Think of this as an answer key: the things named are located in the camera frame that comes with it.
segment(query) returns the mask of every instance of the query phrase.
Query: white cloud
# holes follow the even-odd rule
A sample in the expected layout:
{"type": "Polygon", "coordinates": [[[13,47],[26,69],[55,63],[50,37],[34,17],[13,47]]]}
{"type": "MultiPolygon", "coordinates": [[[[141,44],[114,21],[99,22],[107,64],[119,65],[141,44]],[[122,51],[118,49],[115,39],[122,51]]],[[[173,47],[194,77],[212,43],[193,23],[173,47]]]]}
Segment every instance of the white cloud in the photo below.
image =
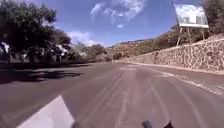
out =
{"type": "Polygon", "coordinates": [[[117,28],[123,28],[123,27],[124,27],[123,24],[118,24],[118,25],[117,25],[117,28]]]}
{"type": "Polygon", "coordinates": [[[103,6],[105,5],[104,2],[98,3],[94,6],[94,8],[91,10],[90,14],[92,16],[95,16],[98,14],[99,11],[101,11],[101,9],[103,8],[103,6]]]}
{"type": "Polygon", "coordinates": [[[111,23],[118,22],[118,25],[121,23],[124,24],[134,19],[144,9],[146,1],[147,0],[111,0],[103,4],[104,8],[102,8],[101,3],[98,3],[92,9],[91,15],[95,12],[97,12],[97,14],[102,12],[103,15],[109,17],[111,23]]]}
{"type": "Polygon", "coordinates": [[[72,43],[82,42],[87,46],[92,46],[94,44],[100,43],[98,41],[92,40],[89,32],[71,31],[67,32],[67,34],[72,39],[72,43]]]}

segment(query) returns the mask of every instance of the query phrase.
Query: blue sky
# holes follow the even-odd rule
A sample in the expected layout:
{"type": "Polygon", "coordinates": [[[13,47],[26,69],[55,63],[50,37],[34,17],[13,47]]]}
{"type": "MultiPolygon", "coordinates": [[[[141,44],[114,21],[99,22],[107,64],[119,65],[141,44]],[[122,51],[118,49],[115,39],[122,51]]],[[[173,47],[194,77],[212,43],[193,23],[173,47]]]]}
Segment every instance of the blue sky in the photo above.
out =
{"type": "MultiPolygon", "coordinates": [[[[171,0],[31,0],[57,11],[55,26],[75,43],[111,46],[123,41],[153,38],[176,24],[171,0]]],[[[199,4],[199,0],[174,0],[199,4]]]]}

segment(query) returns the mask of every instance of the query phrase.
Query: sign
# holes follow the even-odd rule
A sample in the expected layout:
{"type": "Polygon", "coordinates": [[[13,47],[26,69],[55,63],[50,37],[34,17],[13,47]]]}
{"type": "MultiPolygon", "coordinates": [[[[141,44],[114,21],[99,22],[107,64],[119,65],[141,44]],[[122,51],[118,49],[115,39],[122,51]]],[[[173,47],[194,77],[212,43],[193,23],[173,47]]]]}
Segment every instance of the sign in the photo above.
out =
{"type": "Polygon", "coordinates": [[[181,27],[209,28],[208,20],[202,6],[174,5],[177,20],[181,27]]]}

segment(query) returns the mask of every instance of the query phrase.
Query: rock wall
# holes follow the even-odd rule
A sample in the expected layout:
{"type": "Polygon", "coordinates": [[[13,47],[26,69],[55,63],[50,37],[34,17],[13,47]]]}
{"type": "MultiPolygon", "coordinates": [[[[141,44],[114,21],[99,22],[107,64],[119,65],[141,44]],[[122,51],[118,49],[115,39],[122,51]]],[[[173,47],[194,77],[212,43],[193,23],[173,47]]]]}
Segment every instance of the rock wall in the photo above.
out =
{"type": "Polygon", "coordinates": [[[203,40],[192,45],[165,49],[122,61],[224,71],[224,38],[203,40]]]}

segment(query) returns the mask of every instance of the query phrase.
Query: road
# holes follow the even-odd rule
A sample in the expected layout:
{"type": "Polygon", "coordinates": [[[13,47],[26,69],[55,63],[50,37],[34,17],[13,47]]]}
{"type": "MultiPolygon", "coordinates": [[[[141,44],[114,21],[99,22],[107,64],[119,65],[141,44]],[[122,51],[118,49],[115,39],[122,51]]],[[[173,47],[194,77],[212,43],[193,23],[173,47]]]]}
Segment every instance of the road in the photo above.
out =
{"type": "Polygon", "coordinates": [[[101,63],[1,70],[0,79],[0,114],[10,128],[59,95],[83,128],[141,128],[144,120],[155,128],[169,121],[174,128],[224,128],[223,75],[101,63]]]}

